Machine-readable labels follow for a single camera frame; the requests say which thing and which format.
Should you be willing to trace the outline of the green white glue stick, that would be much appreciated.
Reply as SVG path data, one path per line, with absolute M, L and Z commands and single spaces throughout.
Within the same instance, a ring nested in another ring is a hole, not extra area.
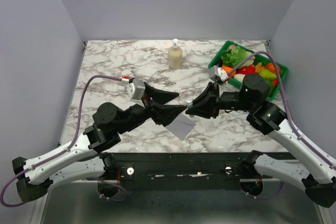
M 191 108 L 193 106 L 193 100 L 192 99 L 186 99 L 186 105 L 188 108 Z

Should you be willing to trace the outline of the grey envelope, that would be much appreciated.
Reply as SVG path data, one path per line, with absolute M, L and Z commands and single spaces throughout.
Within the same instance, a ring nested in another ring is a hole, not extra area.
M 167 125 L 165 128 L 174 134 L 180 140 L 184 140 L 189 132 L 194 128 L 195 122 L 180 114 L 172 123 Z

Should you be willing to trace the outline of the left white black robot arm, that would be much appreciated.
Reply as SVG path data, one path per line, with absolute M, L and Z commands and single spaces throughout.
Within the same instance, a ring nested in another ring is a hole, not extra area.
M 137 79 L 129 81 L 128 93 L 134 102 L 128 109 L 105 102 L 93 114 L 93 125 L 82 133 L 76 131 L 71 142 L 32 159 L 17 157 L 12 161 L 23 203 L 44 196 L 52 186 L 63 182 L 112 179 L 116 166 L 102 152 L 120 143 L 120 134 L 136 129 L 148 119 L 168 126 L 186 110 L 185 105 L 169 104 L 179 93 L 158 90 Z

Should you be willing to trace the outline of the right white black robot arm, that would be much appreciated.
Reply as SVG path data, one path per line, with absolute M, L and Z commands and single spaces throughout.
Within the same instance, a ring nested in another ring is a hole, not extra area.
M 283 146 L 300 166 L 251 151 L 241 163 L 242 173 L 249 178 L 260 174 L 282 180 L 303 190 L 314 203 L 331 207 L 335 203 L 335 159 L 298 130 L 288 113 L 266 100 L 269 90 L 259 74 L 246 75 L 238 92 L 223 92 L 209 82 L 196 99 L 187 101 L 186 114 L 210 119 L 220 110 L 248 112 L 249 124 Z

